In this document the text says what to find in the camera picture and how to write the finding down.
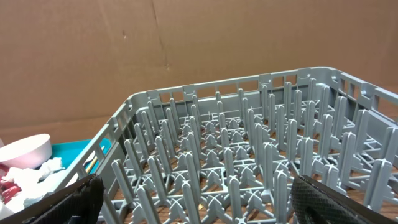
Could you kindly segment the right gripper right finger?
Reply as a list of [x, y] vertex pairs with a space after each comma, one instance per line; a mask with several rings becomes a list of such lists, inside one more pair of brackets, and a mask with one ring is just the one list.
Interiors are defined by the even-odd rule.
[[307, 175], [294, 179], [291, 197], [300, 224], [397, 224]]

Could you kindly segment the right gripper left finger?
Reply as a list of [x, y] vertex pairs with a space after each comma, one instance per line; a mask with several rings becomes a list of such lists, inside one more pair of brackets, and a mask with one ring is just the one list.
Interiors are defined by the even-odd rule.
[[102, 178], [91, 174], [2, 219], [1, 224], [94, 224], [103, 202]]

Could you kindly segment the white bowl with few peanuts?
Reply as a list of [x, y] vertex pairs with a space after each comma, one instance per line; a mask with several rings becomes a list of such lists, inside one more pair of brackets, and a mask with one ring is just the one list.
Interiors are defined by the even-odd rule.
[[49, 134], [37, 134], [1, 148], [1, 164], [20, 169], [35, 169], [52, 156]]

